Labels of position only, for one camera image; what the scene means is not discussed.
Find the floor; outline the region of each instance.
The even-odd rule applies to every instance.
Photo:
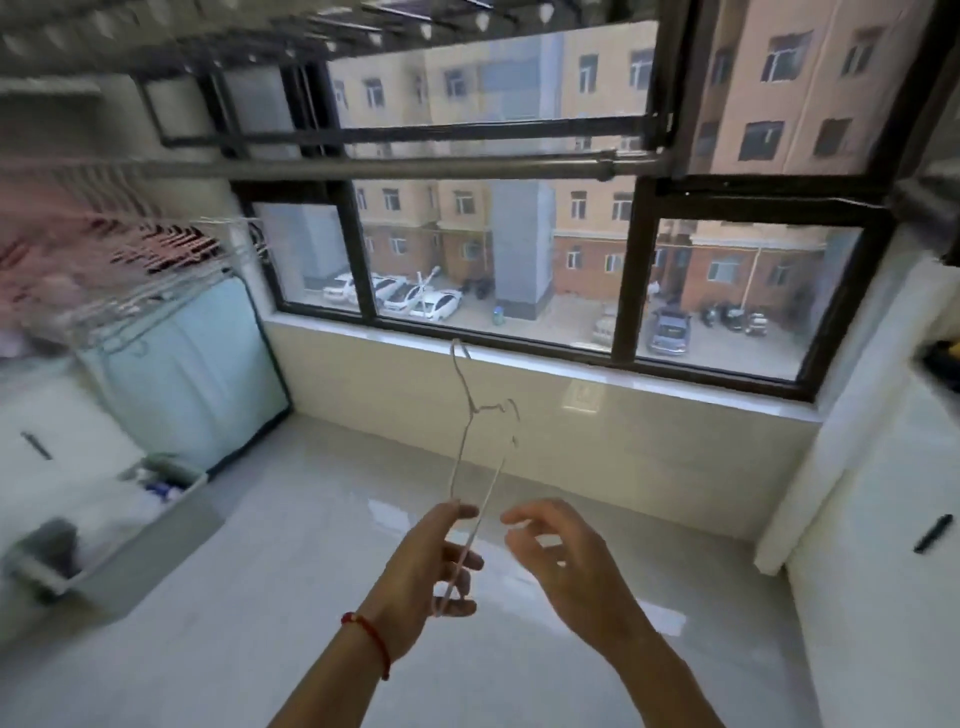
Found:
[[[0,656],[0,725],[262,728],[403,532],[444,497],[450,464],[288,420],[211,484],[226,525],[125,619],[97,625],[64,606]],[[477,499],[485,477],[466,468],[462,496]],[[506,477],[491,513],[553,495]],[[789,589],[754,570],[747,545],[567,497],[728,728],[818,728]],[[478,614],[428,624],[378,690],[368,728],[636,724],[616,676],[555,617],[503,534],[496,518],[480,529]]]

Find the drainpipe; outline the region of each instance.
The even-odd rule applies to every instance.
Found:
[[[754,264],[750,266],[750,275],[747,277],[747,287],[743,289],[743,299],[740,300],[740,308],[747,310],[747,297],[750,296],[750,286],[754,283],[754,273],[756,273],[756,263],[760,260],[761,248],[756,249],[754,253]]]

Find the building window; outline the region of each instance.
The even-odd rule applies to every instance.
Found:
[[[468,240],[461,246],[460,255],[464,260],[479,260],[480,250],[480,243],[476,240]]]
[[[693,145],[695,157],[712,157],[717,147],[717,134],[720,132],[719,121],[705,121],[700,125],[700,133]]]
[[[446,98],[448,99],[466,99],[467,98],[467,77],[459,68],[444,72],[444,83],[446,84]]]
[[[579,271],[584,267],[584,254],[579,245],[574,245],[566,252],[566,267],[571,271]]]
[[[423,106],[426,103],[426,81],[420,74],[414,76],[414,95],[418,104]]]
[[[340,106],[342,106],[344,109],[349,109],[349,106],[347,106],[347,88],[344,86],[344,82],[333,82],[333,96],[336,98],[337,103]]]
[[[623,270],[623,255],[607,255],[603,261],[603,269],[607,273],[619,273]]]
[[[457,204],[458,215],[473,215],[476,213],[472,192],[454,192],[453,199]]]
[[[400,190],[395,187],[384,187],[383,205],[391,212],[400,212]]]
[[[853,34],[853,46],[844,58],[841,76],[858,76],[867,70],[883,31],[883,28],[863,28]]]
[[[615,192],[613,194],[613,219],[629,220],[633,200],[634,196],[629,192]]]
[[[740,161],[774,158],[782,134],[782,121],[755,121],[748,124],[740,144]]]
[[[710,85],[725,84],[733,71],[733,49],[719,48],[713,54],[713,68],[710,70]]]
[[[595,53],[580,57],[581,93],[593,93],[597,89],[597,61]]]
[[[364,79],[364,88],[367,90],[367,106],[371,109],[383,109],[386,99],[383,96],[383,84],[380,79]]]
[[[643,140],[639,136],[621,136],[620,149],[624,152],[641,152]]]
[[[587,219],[587,193],[583,190],[570,193],[570,217],[574,220]]]
[[[763,64],[760,80],[763,82],[793,81],[800,76],[800,71],[804,67],[806,48],[810,44],[812,35],[813,32],[810,31],[771,38],[767,62]]]
[[[736,281],[736,269],[739,267],[740,258],[735,255],[714,260],[707,270],[707,280],[716,283],[733,283]]]
[[[773,270],[770,271],[770,278],[767,279],[767,285],[770,285],[770,286],[786,285],[786,282],[789,278],[790,278],[790,265],[788,263],[780,263],[779,265],[775,265]]]
[[[630,54],[630,86],[638,91],[650,87],[650,69],[654,65],[654,49],[646,48]]]
[[[813,145],[813,156],[835,157],[851,122],[852,119],[824,119],[817,135],[817,143]]]

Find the light blue cover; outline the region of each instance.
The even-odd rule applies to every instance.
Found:
[[[177,305],[81,359],[140,447],[208,470],[288,402],[241,280],[216,284],[171,316]]]

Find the window sill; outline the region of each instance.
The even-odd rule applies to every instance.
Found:
[[[388,331],[380,328],[344,324],[327,319],[298,316],[290,313],[273,313],[264,317],[264,323],[275,326],[302,328],[305,330],[335,333],[357,339],[393,344],[408,349],[418,349],[424,352],[449,354],[449,342],[432,339],[425,336]],[[682,400],[695,400],[707,404],[716,404],[721,407],[730,407],[746,412],[771,417],[781,417],[800,422],[819,423],[822,418],[813,404],[804,402],[779,400],[773,397],[764,397],[746,392],[734,392],[720,387],[709,387],[703,384],[665,379],[658,376],[647,376],[632,372],[622,372],[604,367],[592,367],[587,364],[550,359],[543,356],[533,356],[525,353],[504,352],[488,347],[471,345],[470,356],[477,361],[499,364],[505,367],[541,372],[553,376],[566,376],[581,381],[591,381],[614,387],[622,387],[639,392],[675,397]]]

